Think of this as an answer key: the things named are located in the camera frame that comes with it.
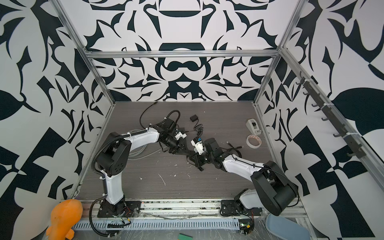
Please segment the black power adapter with cable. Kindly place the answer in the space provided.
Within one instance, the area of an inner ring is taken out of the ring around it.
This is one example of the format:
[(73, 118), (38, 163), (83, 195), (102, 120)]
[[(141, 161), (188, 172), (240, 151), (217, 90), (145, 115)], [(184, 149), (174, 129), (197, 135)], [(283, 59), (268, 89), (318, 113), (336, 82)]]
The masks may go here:
[(204, 131), (203, 124), (199, 123), (199, 118), (197, 115), (191, 116), (190, 120), (192, 123), (195, 123), (193, 130), (194, 130), (194, 132), (197, 133), (197, 137), (200, 138), (203, 134), (203, 131)]

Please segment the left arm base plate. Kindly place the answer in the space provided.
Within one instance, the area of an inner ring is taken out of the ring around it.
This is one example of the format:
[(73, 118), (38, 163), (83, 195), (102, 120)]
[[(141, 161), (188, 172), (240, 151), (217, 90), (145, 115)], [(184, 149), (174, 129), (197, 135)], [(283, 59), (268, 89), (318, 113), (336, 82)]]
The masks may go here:
[(101, 203), (98, 211), (98, 218), (112, 218), (112, 217), (132, 217), (135, 214), (140, 213), (141, 201), (120, 201), (116, 205), (110, 204), (104, 200)]

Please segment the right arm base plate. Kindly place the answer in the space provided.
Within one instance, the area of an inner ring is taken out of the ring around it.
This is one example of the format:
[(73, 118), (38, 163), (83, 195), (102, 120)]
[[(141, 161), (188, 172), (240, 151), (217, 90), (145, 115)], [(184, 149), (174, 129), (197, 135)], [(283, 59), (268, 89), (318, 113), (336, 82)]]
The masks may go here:
[(236, 200), (221, 200), (220, 215), (223, 217), (231, 216), (260, 216), (262, 208), (246, 209), (240, 201)]

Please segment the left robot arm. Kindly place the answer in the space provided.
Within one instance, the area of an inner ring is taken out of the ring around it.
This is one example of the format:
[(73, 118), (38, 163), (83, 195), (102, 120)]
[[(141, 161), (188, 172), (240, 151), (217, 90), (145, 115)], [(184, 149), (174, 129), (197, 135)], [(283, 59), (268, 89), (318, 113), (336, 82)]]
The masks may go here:
[(176, 122), (169, 118), (137, 132), (109, 134), (91, 163), (92, 171), (103, 181), (102, 201), (114, 209), (123, 207), (125, 195), (122, 172), (127, 165), (131, 150), (160, 143), (169, 148), (170, 154), (189, 156), (191, 151), (187, 147), (186, 137), (185, 131), (179, 129)]

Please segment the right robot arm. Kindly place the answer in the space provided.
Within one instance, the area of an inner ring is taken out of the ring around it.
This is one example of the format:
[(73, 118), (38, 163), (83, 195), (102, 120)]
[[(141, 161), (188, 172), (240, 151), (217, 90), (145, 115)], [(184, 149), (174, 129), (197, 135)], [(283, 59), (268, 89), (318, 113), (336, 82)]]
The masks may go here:
[(214, 138), (202, 142), (191, 140), (194, 153), (190, 159), (202, 170), (204, 164), (213, 164), (217, 169), (238, 175), (253, 183), (253, 190), (246, 190), (239, 196), (241, 205), (247, 209), (264, 207), (279, 216), (299, 196), (298, 189), (282, 169), (273, 161), (265, 164), (245, 160), (231, 150), (223, 150)]

